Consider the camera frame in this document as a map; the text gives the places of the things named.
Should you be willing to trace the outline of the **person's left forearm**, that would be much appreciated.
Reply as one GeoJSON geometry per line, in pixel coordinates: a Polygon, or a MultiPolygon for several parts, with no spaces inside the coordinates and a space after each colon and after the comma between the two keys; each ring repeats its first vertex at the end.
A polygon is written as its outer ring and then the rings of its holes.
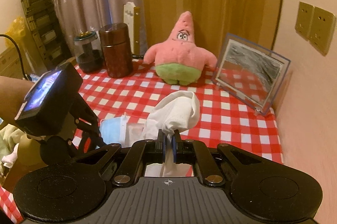
{"type": "Polygon", "coordinates": [[[21,108],[26,94],[33,82],[1,76],[0,79],[0,111],[1,119],[5,122],[18,126],[15,117],[21,108]]]}

